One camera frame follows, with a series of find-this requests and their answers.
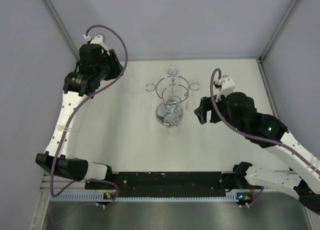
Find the ribbed champagne flute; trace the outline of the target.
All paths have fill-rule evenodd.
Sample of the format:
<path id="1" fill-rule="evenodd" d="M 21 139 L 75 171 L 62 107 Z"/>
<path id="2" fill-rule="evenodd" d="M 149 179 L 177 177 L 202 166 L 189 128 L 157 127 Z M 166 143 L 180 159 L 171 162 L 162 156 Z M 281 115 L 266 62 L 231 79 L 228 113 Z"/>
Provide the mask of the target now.
<path id="1" fill-rule="evenodd" d="M 147 92 L 153 92 L 156 90 L 156 85 L 154 83 L 148 83 L 146 86 L 145 86 L 145 90 Z"/>
<path id="2" fill-rule="evenodd" d="M 129 68 L 128 72 L 128 91 L 133 100 L 137 100 L 140 95 L 140 74 L 133 67 Z"/>

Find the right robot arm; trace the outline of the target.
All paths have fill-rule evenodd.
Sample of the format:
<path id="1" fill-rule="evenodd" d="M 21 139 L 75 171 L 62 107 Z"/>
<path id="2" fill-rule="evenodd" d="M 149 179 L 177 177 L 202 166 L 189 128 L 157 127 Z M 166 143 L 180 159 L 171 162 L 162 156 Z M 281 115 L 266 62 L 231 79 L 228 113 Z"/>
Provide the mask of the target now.
<path id="1" fill-rule="evenodd" d="M 241 162 L 233 168 L 233 182 L 277 190 L 297 199 L 310 211 L 320 213 L 320 160 L 303 147 L 288 127 L 273 115 L 260 113 L 254 100 L 242 92 L 203 97 L 194 110 L 201 124 L 207 113 L 210 123 L 223 122 L 228 128 L 284 162 L 294 173 L 277 173 Z"/>

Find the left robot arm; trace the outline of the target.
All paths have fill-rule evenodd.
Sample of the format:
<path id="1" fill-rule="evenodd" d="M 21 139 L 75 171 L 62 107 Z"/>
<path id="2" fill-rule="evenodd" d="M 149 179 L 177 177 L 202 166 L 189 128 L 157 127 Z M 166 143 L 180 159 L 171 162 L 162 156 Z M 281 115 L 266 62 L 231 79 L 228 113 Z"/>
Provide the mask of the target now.
<path id="1" fill-rule="evenodd" d="M 64 79 L 59 117 L 44 153 L 36 155 L 35 162 L 47 173 L 73 181 L 96 179 L 102 188 L 114 181 L 105 164 L 77 158 L 77 142 L 82 122 L 90 101 L 102 81 L 116 79 L 123 67 L 113 49 L 102 43 L 86 43 L 79 49 L 80 60 L 76 70 Z"/>

